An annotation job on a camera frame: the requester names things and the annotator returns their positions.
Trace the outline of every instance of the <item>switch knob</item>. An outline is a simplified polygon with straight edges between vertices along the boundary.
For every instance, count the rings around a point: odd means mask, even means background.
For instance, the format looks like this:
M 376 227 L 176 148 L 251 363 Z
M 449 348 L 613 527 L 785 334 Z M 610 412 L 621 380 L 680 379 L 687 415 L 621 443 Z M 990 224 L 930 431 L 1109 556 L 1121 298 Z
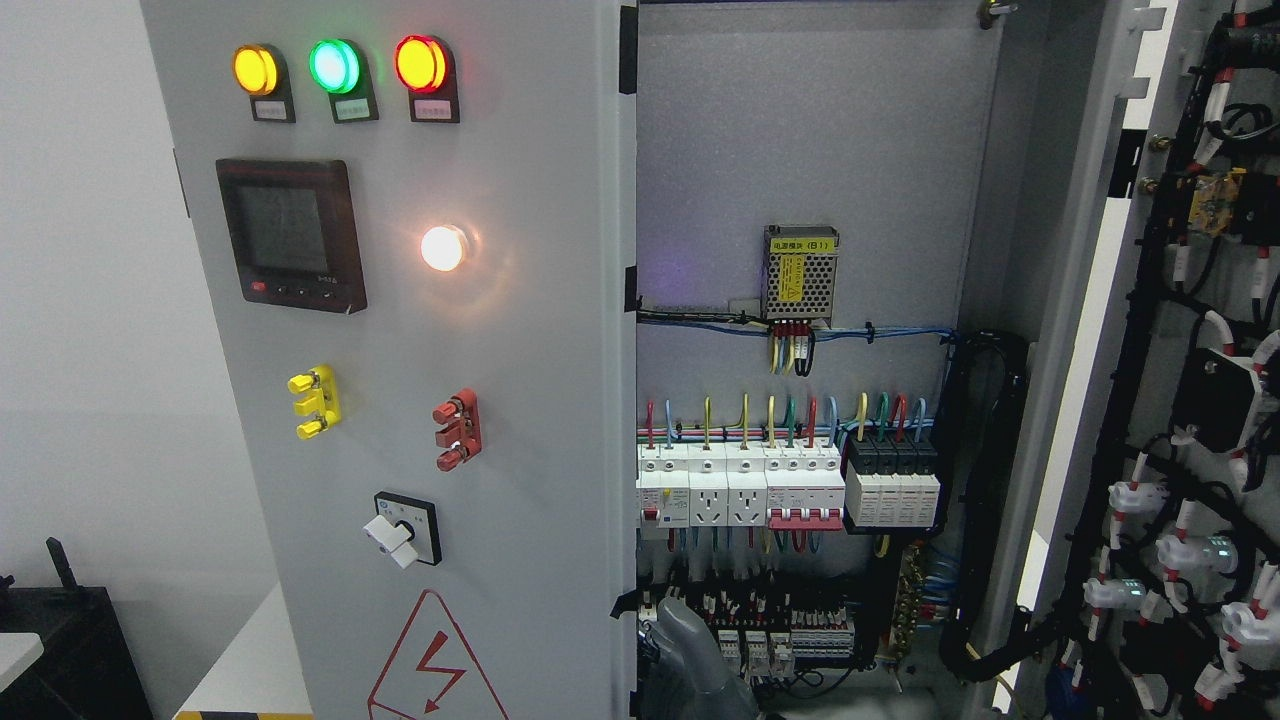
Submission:
M 417 551 L 410 543 L 413 539 L 413 528 L 407 523 L 402 521 L 392 525 L 387 518 L 375 515 L 365 525 L 365 534 L 376 542 L 384 553 L 390 555 L 401 570 L 417 560 Z

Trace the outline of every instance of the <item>power socket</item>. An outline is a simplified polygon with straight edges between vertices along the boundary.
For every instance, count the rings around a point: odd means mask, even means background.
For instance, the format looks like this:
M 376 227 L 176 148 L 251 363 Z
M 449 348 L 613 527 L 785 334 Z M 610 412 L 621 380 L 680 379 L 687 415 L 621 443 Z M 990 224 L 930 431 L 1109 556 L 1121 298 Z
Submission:
M 728 524 L 728 482 L 724 473 L 689 473 L 689 525 Z
M 727 520 L 731 527 L 764 527 L 769 486 L 764 473 L 730 473 Z

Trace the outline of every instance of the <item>terminal block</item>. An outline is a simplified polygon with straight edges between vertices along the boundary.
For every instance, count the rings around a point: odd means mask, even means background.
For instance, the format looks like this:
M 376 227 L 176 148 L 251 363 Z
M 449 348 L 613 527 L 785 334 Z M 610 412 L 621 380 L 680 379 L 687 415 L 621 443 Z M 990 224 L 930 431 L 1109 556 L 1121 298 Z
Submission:
M 298 439 L 311 439 L 342 421 L 338 380 L 329 365 L 289 378 L 289 392 L 301 396 L 293 402 L 293 414 L 307 418 L 298 425 Z

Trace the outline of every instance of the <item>green wire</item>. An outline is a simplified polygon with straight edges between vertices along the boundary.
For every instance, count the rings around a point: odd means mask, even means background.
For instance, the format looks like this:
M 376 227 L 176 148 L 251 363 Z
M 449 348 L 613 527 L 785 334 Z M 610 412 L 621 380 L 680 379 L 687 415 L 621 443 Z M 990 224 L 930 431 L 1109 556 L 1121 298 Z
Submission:
M 881 393 L 881 407 L 876 413 L 876 424 L 879 425 L 876 429 L 876 439 L 878 442 L 884 442 L 884 429 L 888 428 L 888 405 L 890 398 L 887 392 Z
M 787 416 L 782 419 L 782 425 L 787 428 L 787 447 L 796 446 L 796 398 L 787 396 Z

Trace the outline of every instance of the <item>yellow indicator light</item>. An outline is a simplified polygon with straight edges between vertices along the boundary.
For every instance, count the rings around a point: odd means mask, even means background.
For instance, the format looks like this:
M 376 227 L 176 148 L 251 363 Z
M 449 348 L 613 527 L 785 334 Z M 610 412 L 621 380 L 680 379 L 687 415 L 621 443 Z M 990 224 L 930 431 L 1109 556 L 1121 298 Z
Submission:
M 256 97 L 275 92 L 280 79 L 275 56 L 261 45 L 241 45 L 232 56 L 232 73 L 241 88 Z

